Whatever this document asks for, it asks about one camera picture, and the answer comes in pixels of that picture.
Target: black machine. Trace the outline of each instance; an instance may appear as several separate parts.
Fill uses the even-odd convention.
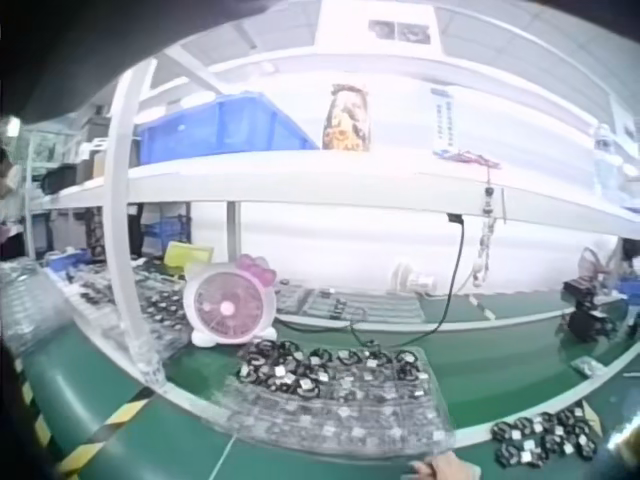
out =
[[[563,293],[575,299],[575,311],[569,315],[567,328],[581,342],[593,342],[598,336],[608,337],[615,331],[609,317],[595,304],[596,290],[588,279],[564,282]]]

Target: blue plastic bin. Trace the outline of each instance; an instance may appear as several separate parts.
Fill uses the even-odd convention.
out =
[[[318,149],[261,93],[220,96],[145,125],[139,135],[141,165],[223,153]]]
[[[618,284],[618,291],[628,297],[629,305],[640,306],[640,280],[622,280]]]
[[[70,253],[61,253],[60,255],[49,256],[47,258],[47,267],[56,273],[64,273],[70,268],[76,268],[80,265],[87,264],[91,261],[91,253],[86,248],[76,250]]]
[[[169,246],[169,242],[187,241],[189,236],[189,223],[189,217],[186,215],[164,217],[159,222],[143,225],[142,233],[145,237],[157,238],[160,240],[160,248],[164,254]]]

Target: wire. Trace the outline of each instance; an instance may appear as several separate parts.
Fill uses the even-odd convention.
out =
[[[409,340],[406,340],[406,341],[404,341],[402,343],[399,343],[399,344],[396,344],[396,345],[385,345],[384,348],[386,348],[386,349],[402,348],[402,347],[406,347],[407,345],[410,345],[412,343],[415,343],[415,342],[417,342],[419,340],[422,340],[423,338],[426,338],[426,337],[436,333],[440,329],[440,327],[442,327],[442,324],[446,320],[447,315],[449,314],[449,306],[451,305],[451,298],[453,297],[453,288],[454,288],[454,285],[455,285],[455,282],[456,282],[456,276],[458,274],[458,267],[460,267],[460,259],[462,258],[462,248],[464,246],[464,232],[465,232],[465,230],[464,230],[464,220],[462,219],[461,216],[450,216],[449,221],[451,221],[452,223],[460,224],[460,245],[458,246],[458,255],[456,257],[456,263],[455,263],[455,266],[453,268],[453,275],[451,276],[451,283],[449,285],[449,293],[447,294],[447,303],[444,306],[444,311],[442,312],[442,318],[440,319],[438,324],[432,330],[429,330],[428,332],[421,333],[420,335],[417,335],[417,336],[415,336],[413,338],[410,338]],[[331,328],[315,328],[315,327],[311,327],[311,328],[304,328],[304,327],[299,327],[297,325],[294,326],[292,324],[292,322],[289,322],[287,320],[283,320],[283,319],[281,319],[279,317],[275,317],[275,320],[280,322],[285,328],[287,328],[289,330],[292,330],[294,332],[298,332],[298,333],[311,333],[311,334],[314,334],[314,333],[332,333],[332,332],[340,332],[340,331],[348,329],[351,332],[351,335],[353,335],[355,340],[360,344],[360,346],[365,347],[365,348],[370,348],[372,346],[380,347],[378,342],[376,342],[375,340],[363,340],[362,337],[360,337],[360,335],[358,335],[358,333],[356,332],[356,329],[354,328],[354,326],[356,324],[358,324],[358,323],[365,322],[367,320],[367,310],[364,307],[361,307],[361,306],[356,306],[356,307],[354,307],[354,309],[360,310],[362,312],[362,317],[360,319],[358,319],[358,321],[354,321],[353,319],[350,319],[349,320],[349,324],[348,325],[343,325],[342,327],[331,327]]]
[[[332,333],[332,332],[340,332],[342,330],[347,330],[348,328],[351,328],[352,323],[349,322],[349,325],[343,325],[342,327],[328,327],[328,328],[321,328],[321,327],[299,327],[297,325],[294,325],[293,322],[290,322],[288,320],[283,320],[279,317],[274,317],[274,320],[276,320],[277,322],[280,322],[282,324],[283,327],[285,327],[288,330],[292,330],[294,332],[298,332],[298,333]]]
[[[438,330],[440,330],[440,327],[446,320],[447,315],[449,313],[449,306],[451,305],[451,298],[453,297],[453,286],[455,285],[455,282],[456,282],[456,275],[458,274],[458,267],[460,266],[460,258],[462,257],[462,247],[464,246],[464,221],[460,217],[460,221],[456,223],[460,223],[460,245],[458,246],[458,256],[456,257],[456,264],[455,264],[455,267],[453,268],[453,275],[451,276],[451,283],[449,284],[449,293],[447,294],[447,303],[444,306],[444,311],[442,312],[442,318],[432,330],[429,330],[428,332],[425,332],[413,338],[410,338],[409,340],[406,340],[402,343],[386,346],[385,348],[402,348],[412,343],[418,342],[423,338],[433,335]]]

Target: ceiling light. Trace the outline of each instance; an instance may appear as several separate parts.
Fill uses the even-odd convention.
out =
[[[161,105],[159,107],[152,107],[148,110],[143,110],[138,115],[135,116],[133,121],[137,124],[152,122],[162,117],[165,113],[167,113],[167,106]]]
[[[630,163],[625,163],[622,166],[622,171],[630,177],[640,175],[640,170],[638,170],[638,167],[631,165]]]
[[[196,107],[198,105],[203,105],[205,103],[212,102],[215,100],[216,94],[211,91],[202,91],[192,93],[191,95],[187,95],[184,98],[180,99],[180,106],[182,108],[191,108]]]
[[[20,119],[10,117],[7,123],[7,137],[17,137],[20,133]]]

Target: clear plastic tray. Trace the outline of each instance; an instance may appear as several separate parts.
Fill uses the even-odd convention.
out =
[[[317,347],[305,345],[305,354]],[[323,348],[335,358],[337,349]],[[364,349],[356,350],[364,355]],[[392,354],[392,364],[385,367],[367,367],[366,362],[345,367],[334,361],[330,380],[321,384],[314,399],[229,378],[213,399],[229,414],[221,427],[248,441],[322,455],[438,455],[455,443],[447,407],[424,352],[403,350],[416,354],[424,378],[399,380],[395,351],[387,352]]]

